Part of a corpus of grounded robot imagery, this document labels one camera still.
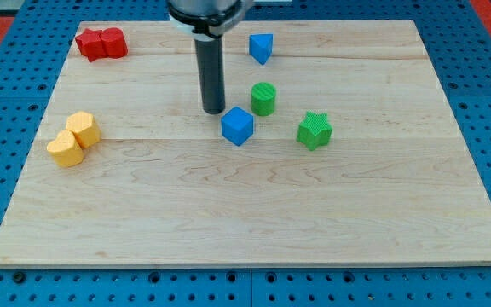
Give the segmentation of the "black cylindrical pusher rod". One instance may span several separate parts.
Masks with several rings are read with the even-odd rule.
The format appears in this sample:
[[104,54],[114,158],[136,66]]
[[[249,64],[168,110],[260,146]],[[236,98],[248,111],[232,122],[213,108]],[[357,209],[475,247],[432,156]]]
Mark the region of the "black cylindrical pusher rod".
[[219,114],[225,107],[222,40],[195,41],[203,110]]

